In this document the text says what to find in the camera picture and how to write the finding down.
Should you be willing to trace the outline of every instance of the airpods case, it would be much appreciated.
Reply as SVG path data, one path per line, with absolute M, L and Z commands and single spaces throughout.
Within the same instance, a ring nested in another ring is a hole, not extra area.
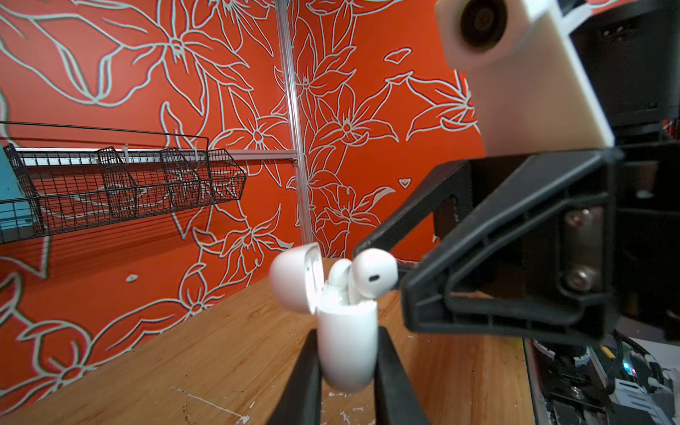
M 326 382 L 342 392 L 365 388 L 377 361 L 377 302 L 350 305 L 347 288 L 324 282 L 318 243 L 279 254 L 269 269 L 269 280 L 280 305 L 317 316 L 319 360 Z

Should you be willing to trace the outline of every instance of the wooden table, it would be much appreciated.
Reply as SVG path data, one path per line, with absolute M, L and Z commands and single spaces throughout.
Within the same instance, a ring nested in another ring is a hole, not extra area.
M 534 424 L 520 339 L 411 334 L 396 292 L 379 321 L 433 425 Z M 3 423 L 264 424 L 314 325 L 277 305 L 264 279 Z M 374 420 L 372 386 L 323 391 L 322 424 Z

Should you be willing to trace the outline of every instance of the camera lens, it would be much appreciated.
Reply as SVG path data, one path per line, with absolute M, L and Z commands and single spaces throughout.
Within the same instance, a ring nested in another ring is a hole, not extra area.
M 496 45 L 505 32 L 507 8 L 504 0 L 471 0 L 460 18 L 463 40 L 475 48 Z

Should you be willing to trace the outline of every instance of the white earbud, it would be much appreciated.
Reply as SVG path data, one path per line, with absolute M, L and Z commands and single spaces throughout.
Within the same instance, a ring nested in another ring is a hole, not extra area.
M 350 304 L 375 300 L 389 292 L 399 279 L 396 259 L 387 251 L 361 251 L 350 267 Z
M 335 262 L 328 272 L 328 284 L 337 288 L 347 288 L 350 284 L 352 261 L 342 258 Z

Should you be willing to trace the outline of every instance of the wire shelf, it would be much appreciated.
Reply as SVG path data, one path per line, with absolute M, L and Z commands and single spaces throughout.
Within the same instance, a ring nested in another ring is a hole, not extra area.
M 225 149 L 4 152 L 24 197 L 0 200 L 0 243 L 236 201 L 246 179 Z

